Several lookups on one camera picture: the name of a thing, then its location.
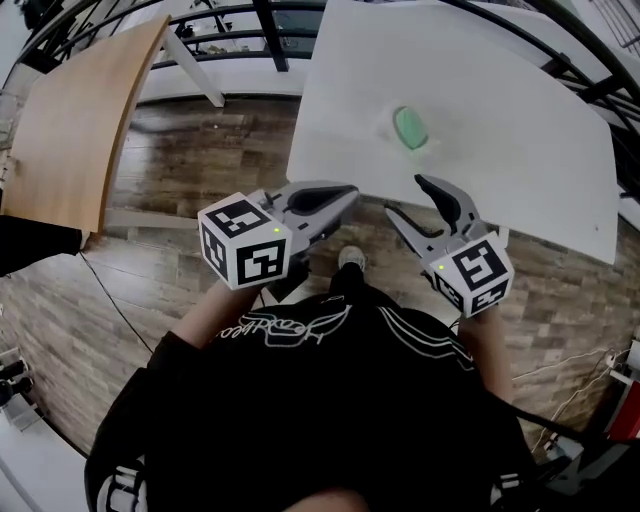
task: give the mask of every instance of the black sleeve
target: black sleeve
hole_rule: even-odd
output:
[[[200,350],[168,332],[146,368],[139,368],[122,389],[98,428],[84,470],[89,510],[104,481],[121,465],[133,464],[145,453],[158,414]]]

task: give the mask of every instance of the sneaker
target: sneaker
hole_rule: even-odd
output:
[[[340,255],[338,256],[338,267],[342,268],[347,263],[355,263],[364,273],[364,269],[367,264],[367,258],[360,247],[356,247],[355,245],[347,245],[340,251]]]

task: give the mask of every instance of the shoe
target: shoe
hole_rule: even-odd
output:
[[[355,245],[347,245],[343,247],[338,256],[338,268],[344,267],[347,263],[355,263],[360,267],[362,273],[367,265],[367,257],[364,255],[360,247]]]
[[[19,356],[18,360],[21,361],[22,362],[22,366],[24,366],[24,372],[23,373],[28,373],[31,370],[31,368],[27,364],[27,360],[23,356]]]

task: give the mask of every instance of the wooden board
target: wooden board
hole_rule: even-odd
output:
[[[11,150],[3,213],[99,232],[132,109],[169,17],[110,37],[34,84]]]

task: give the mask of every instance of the cable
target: cable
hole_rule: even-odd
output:
[[[551,421],[555,421],[556,418],[560,415],[560,413],[562,412],[563,408],[566,407],[567,405],[569,405],[571,403],[571,401],[578,396],[580,393],[582,393],[583,391],[586,391],[587,389],[589,389],[595,382],[599,381],[602,377],[604,377],[607,372],[609,372],[611,370],[611,368],[607,367],[605,368],[605,370],[598,375],[595,379],[593,379],[591,382],[589,382],[589,384],[587,384],[585,387],[579,389],[578,391],[576,391],[573,395],[571,395],[571,398],[569,398],[569,400],[565,401],[562,403],[562,405],[560,405],[560,407],[558,407],[558,409],[556,410],[556,412],[554,413],[553,416],[551,416]],[[546,428],[542,429],[542,432],[540,432],[540,437],[538,438],[538,441],[536,442],[535,446],[533,447],[533,449],[531,450],[531,453],[535,452],[536,449],[538,448],[538,445],[540,444],[540,442],[542,441],[542,437],[544,436],[544,433],[547,431]]]
[[[529,375],[534,375],[534,374],[536,374],[538,372],[541,372],[543,370],[549,370],[551,368],[557,368],[558,366],[562,366],[563,364],[568,363],[569,361],[572,361],[573,359],[579,359],[581,357],[592,356],[592,355],[597,354],[599,352],[608,352],[610,350],[612,350],[612,349],[610,349],[610,348],[597,348],[595,350],[592,350],[591,352],[587,352],[586,354],[580,354],[580,355],[577,355],[577,356],[571,356],[571,357],[568,357],[567,359],[564,359],[564,360],[560,361],[559,363],[552,364],[552,365],[549,365],[549,366],[543,366],[541,368],[537,368],[536,370],[532,370],[530,372],[523,373],[522,375],[518,375],[517,377],[514,377],[513,380],[522,379],[523,377],[528,377]]]
[[[627,349],[627,350],[622,350],[621,352],[618,352],[614,358],[613,358],[613,363],[611,366],[607,366],[604,371],[598,375],[595,379],[593,379],[591,382],[589,382],[589,384],[587,384],[585,387],[578,389],[573,395],[571,395],[571,397],[566,400],[565,402],[563,402],[562,404],[560,404],[560,407],[558,407],[558,409],[556,410],[556,412],[553,414],[553,416],[551,416],[551,421],[555,421],[563,412],[564,409],[573,401],[573,399],[578,396],[580,393],[586,391],[587,389],[589,389],[591,386],[593,386],[593,384],[595,384],[597,381],[599,381],[602,377],[604,377],[608,372],[610,372],[612,370],[612,368],[615,366],[616,363],[616,359],[618,359],[622,354],[625,354],[627,352],[629,352],[631,349]],[[591,377],[591,375],[593,374],[593,372],[595,371],[595,369],[598,367],[598,365],[600,364],[600,361],[602,361],[604,359],[604,356],[601,357],[598,362],[595,364],[595,366],[593,367],[593,369],[591,370],[591,373],[589,374],[589,377]],[[540,437],[538,438],[538,441],[536,442],[535,446],[533,447],[533,449],[531,450],[531,453],[535,452],[536,449],[538,448],[538,446],[540,445],[540,442],[542,441],[542,438],[544,437],[544,433],[547,431],[546,428],[542,429],[542,432],[540,432]]]
[[[98,277],[98,274],[96,273],[96,271],[93,269],[93,267],[89,264],[89,262],[87,261],[87,258],[84,257],[84,254],[82,254],[81,252],[78,253],[82,259],[84,260],[84,262],[87,264],[87,267],[89,267],[89,270],[91,270],[91,272],[93,273],[93,275],[95,276],[96,280],[98,281],[98,284],[101,286],[101,288],[104,290],[104,293],[107,294],[107,297],[109,297],[109,300],[111,301],[111,304],[113,304],[113,307],[116,308],[116,311],[120,314],[120,316],[122,317],[122,319],[126,322],[126,324],[131,328],[131,330],[134,332],[134,334],[138,337],[138,339],[142,342],[142,344],[145,346],[145,348],[151,353],[153,354],[153,350],[151,350],[151,347],[149,347],[149,345],[147,345],[146,341],[144,341],[144,339],[142,339],[142,336],[140,336],[140,333],[138,333],[138,331],[136,331],[135,327],[133,327],[133,325],[131,325],[131,322],[129,322],[129,320],[127,320],[127,317],[124,316],[124,314],[122,313],[122,311],[120,311],[120,308],[118,307],[118,305],[116,304],[116,301],[113,300],[113,297],[111,296],[111,294],[109,293],[109,291],[107,290],[107,288],[104,286],[104,284],[102,284],[102,281],[100,280],[100,278]]]

